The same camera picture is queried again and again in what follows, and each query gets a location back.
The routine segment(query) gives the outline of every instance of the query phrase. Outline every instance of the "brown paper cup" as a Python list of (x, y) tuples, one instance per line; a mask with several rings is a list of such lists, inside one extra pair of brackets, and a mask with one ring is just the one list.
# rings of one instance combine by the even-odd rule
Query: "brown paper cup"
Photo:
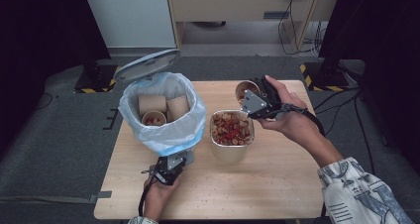
[(139, 96), (139, 113), (145, 115), (149, 111), (166, 112), (166, 98), (162, 95), (143, 94)]
[(244, 103), (245, 90), (247, 89), (253, 93), (260, 93), (260, 89), (257, 87), (255, 83), (248, 80), (240, 82), (235, 89), (235, 94), (241, 106)]
[(187, 112), (189, 112), (188, 99), (186, 96), (173, 98), (166, 101), (167, 104), (167, 116), (169, 122), (176, 121)]
[(142, 123), (146, 126), (161, 126), (166, 123), (166, 117), (159, 111), (149, 111), (143, 116)]

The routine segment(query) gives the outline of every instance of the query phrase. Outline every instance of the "black curtain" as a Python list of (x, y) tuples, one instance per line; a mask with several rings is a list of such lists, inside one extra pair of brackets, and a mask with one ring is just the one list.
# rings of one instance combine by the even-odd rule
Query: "black curtain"
[(87, 0), (0, 0), (0, 155), (47, 78), (87, 58), (110, 58)]
[(383, 138), (420, 173), (419, 30), (420, 0), (337, 0), (320, 56), (365, 62), (361, 88)]

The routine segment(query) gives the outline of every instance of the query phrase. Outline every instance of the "white wall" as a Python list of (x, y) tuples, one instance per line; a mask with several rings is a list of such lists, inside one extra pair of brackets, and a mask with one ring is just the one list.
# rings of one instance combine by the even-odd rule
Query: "white wall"
[(175, 48), (167, 0), (88, 0), (108, 48)]

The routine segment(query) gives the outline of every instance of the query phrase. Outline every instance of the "bin lid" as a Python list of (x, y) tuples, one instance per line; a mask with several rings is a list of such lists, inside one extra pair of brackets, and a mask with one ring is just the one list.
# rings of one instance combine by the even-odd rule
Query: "bin lid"
[(128, 83), (169, 68), (180, 58), (181, 51), (170, 49), (143, 56), (127, 63), (114, 74), (114, 79)]

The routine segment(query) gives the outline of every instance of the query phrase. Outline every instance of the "trash bin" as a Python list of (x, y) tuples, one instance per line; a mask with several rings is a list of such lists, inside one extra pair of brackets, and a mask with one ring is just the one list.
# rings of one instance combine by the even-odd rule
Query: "trash bin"
[[(144, 56), (126, 64), (114, 75), (118, 82), (131, 82), (120, 99), (121, 114), (135, 138), (160, 157), (192, 149), (204, 133), (206, 109), (191, 81), (181, 73), (162, 72), (179, 57), (179, 50)], [(143, 94), (163, 95), (167, 100), (186, 95), (190, 110), (173, 122), (146, 126), (139, 112), (139, 96)]]

